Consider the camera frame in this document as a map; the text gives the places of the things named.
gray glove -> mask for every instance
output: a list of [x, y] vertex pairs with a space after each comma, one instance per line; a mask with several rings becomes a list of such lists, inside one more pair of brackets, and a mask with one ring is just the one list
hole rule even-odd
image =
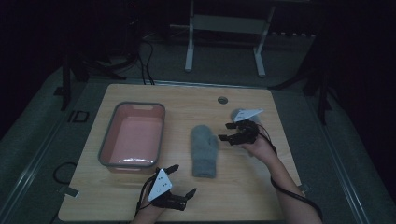
[[196, 177], [216, 177], [218, 138], [205, 125], [191, 130], [192, 175]]

black cable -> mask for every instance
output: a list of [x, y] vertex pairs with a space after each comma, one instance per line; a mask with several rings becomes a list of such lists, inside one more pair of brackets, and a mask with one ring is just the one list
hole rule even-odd
[[[277, 155], [276, 147], [272, 144], [270, 134], [267, 132], [267, 130], [265, 130], [264, 127], [262, 127], [262, 129], [264, 130], [265, 134], [259, 133], [259, 135], [262, 136], [262, 137], [270, 144], [270, 146], [271, 146], [272, 149], [274, 150], [275, 154]], [[274, 180], [272, 177], [271, 177], [271, 184], [274, 186], [275, 189], [279, 190], [280, 192], [282, 192], [282, 193], [284, 193], [284, 194], [286, 194], [286, 195], [288, 195], [288, 196], [290, 196], [290, 197], [292, 197], [292, 198], [294, 198], [294, 199], [296, 199], [296, 200], [299, 200], [299, 201], [301, 201], [301, 202], [303, 202], [303, 203], [307, 203], [307, 204], [309, 204], [310, 206], [312, 206], [312, 207], [317, 211], [320, 220], [323, 221], [323, 214], [322, 214], [322, 211], [320, 210], [320, 208], [319, 208], [319, 206], [318, 206], [317, 204], [315, 204], [314, 202], [308, 200], [307, 198], [305, 198], [305, 197], [303, 197], [303, 196], [301, 196], [301, 195], [298, 195], [298, 194], [293, 193], [293, 192], [291, 192], [291, 191], [288, 191], [288, 190], [286, 190], [286, 189], [282, 189], [282, 188], [275, 182], [275, 180]]]
[[274, 180], [272, 177], [271, 177], [271, 184], [274, 186], [274, 188], [276, 188], [276, 189], [279, 190], [280, 192], [282, 192], [282, 193], [284, 193], [284, 194], [286, 194], [286, 195], [288, 195], [288, 196], [290, 196], [290, 197], [292, 197], [292, 198], [294, 198], [294, 199], [297, 199], [297, 200], [299, 200], [299, 201], [301, 201], [301, 202], [303, 202], [303, 203], [307, 203], [307, 204], [311, 205], [311, 206], [317, 211], [320, 220], [323, 221], [323, 214], [322, 214], [322, 211], [320, 210], [320, 208], [319, 208], [319, 206], [318, 206], [317, 204], [315, 204], [314, 202], [310, 201], [309, 199], [307, 199], [307, 198], [305, 198], [305, 197], [303, 197], [303, 196], [301, 196], [301, 195], [298, 195], [298, 194], [296, 194], [296, 193], [290, 192], [290, 191], [288, 191], [288, 190], [286, 190], [286, 189], [282, 189], [282, 188], [275, 182], [275, 180]]
[[62, 181], [62, 180], [60, 180], [60, 179], [58, 178], [58, 176], [57, 176], [58, 171], [59, 171], [61, 168], [63, 168], [64, 166], [66, 166], [66, 165], [73, 165], [73, 166], [77, 167], [77, 165], [76, 165], [74, 162], [71, 162], [71, 161], [64, 162], [64, 163], [62, 163], [61, 165], [59, 165], [58, 167], [56, 167], [56, 169], [55, 169], [55, 170], [53, 171], [53, 173], [52, 173], [52, 177], [53, 177], [53, 179], [54, 179], [56, 182], [58, 182], [58, 183], [60, 183], [60, 184], [68, 185], [68, 184], [70, 184], [70, 181]]
[[145, 192], [145, 189], [146, 189], [148, 183], [151, 182], [151, 181], [152, 181], [153, 179], [155, 179], [155, 178], [156, 178], [156, 175], [150, 177], [150, 178], [146, 181], [146, 183], [143, 185], [143, 188], [142, 188], [142, 190], [140, 191], [139, 201], [137, 202], [137, 205], [136, 205], [136, 211], [134, 212], [134, 215], [135, 215], [135, 216], [137, 215], [137, 213], [138, 213], [140, 210], [142, 210], [142, 209], [144, 209], [144, 208], [147, 208], [148, 206], [151, 205], [151, 203], [149, 203], [148, 205], [146, 205], [146, 206], [144, 206], [144, 207], [140, 207], [140, 206], [142, 205], [144, 192]]
[[142, 57], [140, 56], [140, 54], [138, 53], [138, 55], [137, 55], [137, 59], [139, 60], [140, 65], [141, 65], [141, 69], [142, 69], [142, 80], [143, 80], [143, 83], [146, 85], [146, 79], [145, 79], [145, 70], [146, 70], [146, 73], [148, 75], [148, 80], [149, 80], [150, 84], [151, 85], [155, 85], [154, 79], [151, 77], [151, 74], [149, 72], [149, 61], [150, 61], [152, 53], [154, 51], [154, 47], [152, 47], [152, 45], [149, 42], [145, 41], [145, 40], [142, 40], [142, 43], [148, 44], [150, 46], [150, 49], [151, 49], [146, 64], [143, 63], [143, 60], [142, 60]]

wooden table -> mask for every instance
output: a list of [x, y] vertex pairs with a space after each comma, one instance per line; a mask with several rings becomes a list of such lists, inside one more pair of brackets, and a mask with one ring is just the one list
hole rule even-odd
[[[228, 104], [218, 102], [227, 97]], [[300, 179], [288, 141], [267, 90], [143, 86], [113, 84], [106, 91], [82, 151], [70, 188], [79, 191], [76, 198], [65, 196], [59, 218], [65, 221], [131, 220], [143, 183], [150, 175], [114, 174], [98, 161], [98, 152], [115, 106], [124, 101], [161, 103], [166, 116], [159, 167], [179, 164], [169, 175], [172, 192], [184, 195], [197, 188], [185, 211], [168, 209], [160, 221], [220, 221], [282, 219], [276, 193], [266, 167], [246, 151], [228, 142], [219, 142], [217, 177], [193, 177], [191, 174], [191, 129], [205, 124], [213, 134], [234, 133], [227, 130], [230, 114], [236, 108], [263, 108], [260, 120], [267, 129], [294, 181]]]

forearm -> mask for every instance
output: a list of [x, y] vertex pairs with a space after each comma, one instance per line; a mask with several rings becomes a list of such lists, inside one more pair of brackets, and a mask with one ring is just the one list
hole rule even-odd
[[144, 215], [138, 213], [134, 220], [131, 221], [131, 224], [154, 224], [157, 221], [157, 217]]
[[[266, 165], [271, 177], [282, 189], [304, 196], [280, 159], [276, 158]], [[276, 190], [276, 195], [288, 223], [322, 223], [317, 211], [311, 205], [292, 198], [279, 190]]]

